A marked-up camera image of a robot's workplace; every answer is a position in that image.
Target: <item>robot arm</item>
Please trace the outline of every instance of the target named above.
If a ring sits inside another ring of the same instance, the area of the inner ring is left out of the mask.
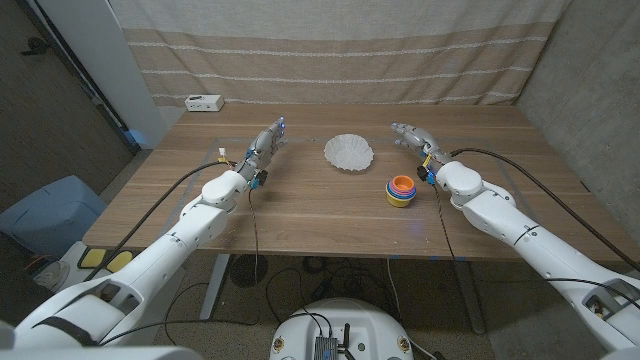
[[[395,123],[392,128],[403,136],[397,144],[420,150],[428,159],[436,161],[439,168],[436,182],[451,193],[451,204],[461,210],[474,227],[512,247],[540,276],[598,282],[640,303],[639,280],[596,264],[529,219],[516,208],[506,190],[483,181],[476,171],[453,161],[427,131]],[[569,281],[550,283],[609,351],[640,346],[640,310],[633,304],[596,285]]]
[[[15,348],[61,348],[99,344],[139,326],[150,301],[200,245],[224,230],[235,198],[264,183],[264,168],[283,143],[280,118],[251,143],[235,169],[202,188],[180,220],[120,271],[71,286],[51,297],[15,329]],[[108,344],[122,345],[127,336]]]

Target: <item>power strip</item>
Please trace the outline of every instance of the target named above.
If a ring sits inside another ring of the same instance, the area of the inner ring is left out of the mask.
[[[189,95],[184,104],[189,111],[220,111],[224,100],[220,95]]]

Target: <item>orange cup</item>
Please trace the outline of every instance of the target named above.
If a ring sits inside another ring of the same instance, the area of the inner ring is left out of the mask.
[[[405,175],[394,177],[391,184],[400,191],[411,191],[411,189],[413,189],[413,187],[415,186],[413,180]]]

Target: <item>striped curtain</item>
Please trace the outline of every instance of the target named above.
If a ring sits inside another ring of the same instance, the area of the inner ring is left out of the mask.
[[[511,104],[569,0],[111,0],[158,106]]]

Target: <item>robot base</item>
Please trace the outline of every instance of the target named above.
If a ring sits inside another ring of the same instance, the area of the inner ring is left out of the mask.
[[[325,338],[320,338],[320,329],[311,316],[289,318],[273,336],[270,360],[413,359],[409,337],[402,325],[371,304],[355,299],[332,298],[314,302],[306,309],[327,318],[333,328],[331,337],[334,340],[326,339],[329,325],[319,316],[315,318]],[[304,310],[300,309],[295,314],[304,314]],[[340,346],[345,341],[345,328],[348,329],[347,350],[351,357],[344,354],[344,347]],[[325,350],[316,354],[316,344],[322,344]],[[335,348],[336,344],[340,344],[337,352],[326,351],[327,346]]]

